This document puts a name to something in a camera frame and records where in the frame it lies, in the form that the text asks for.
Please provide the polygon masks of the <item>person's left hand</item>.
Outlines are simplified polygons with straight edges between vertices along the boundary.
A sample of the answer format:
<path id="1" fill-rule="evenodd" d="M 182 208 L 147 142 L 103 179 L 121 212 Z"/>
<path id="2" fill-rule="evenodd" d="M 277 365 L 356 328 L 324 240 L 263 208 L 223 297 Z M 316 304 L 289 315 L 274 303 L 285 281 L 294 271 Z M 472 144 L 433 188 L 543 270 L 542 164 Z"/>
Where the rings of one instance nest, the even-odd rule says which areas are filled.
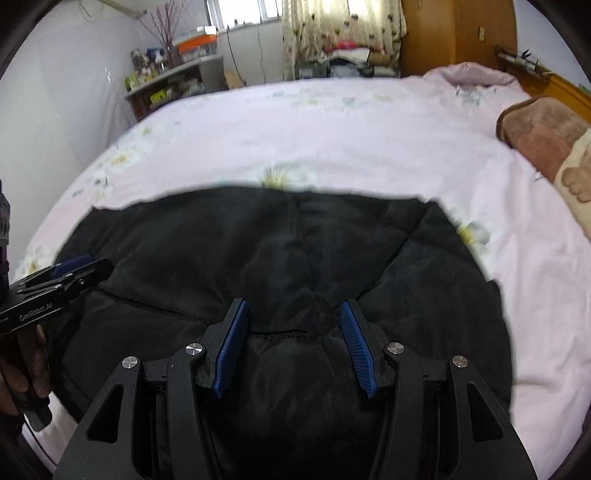
<path id="1" fill-rule="evenodd" d="M 29 391 L 40 399 L 51 393 L 46 339 L 40 325 L 1 338 L 1 412 L 18 415 L 20 401 Z"/>

